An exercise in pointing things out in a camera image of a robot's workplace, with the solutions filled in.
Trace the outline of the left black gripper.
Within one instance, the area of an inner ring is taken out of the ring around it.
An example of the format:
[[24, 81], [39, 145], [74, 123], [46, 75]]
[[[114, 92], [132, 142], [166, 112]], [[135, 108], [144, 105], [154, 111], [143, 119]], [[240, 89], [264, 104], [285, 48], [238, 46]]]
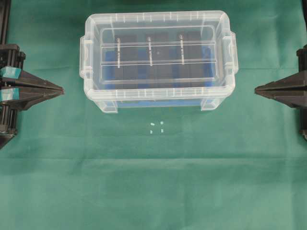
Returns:
[[[0, 133], [16, 134], [17, 109], [30, 107], [64, 94], [64, 89], [22, 70], [26, 54], [17, 44], [0, 46]], [[44, 90], [18, 90], [15, 87]]]

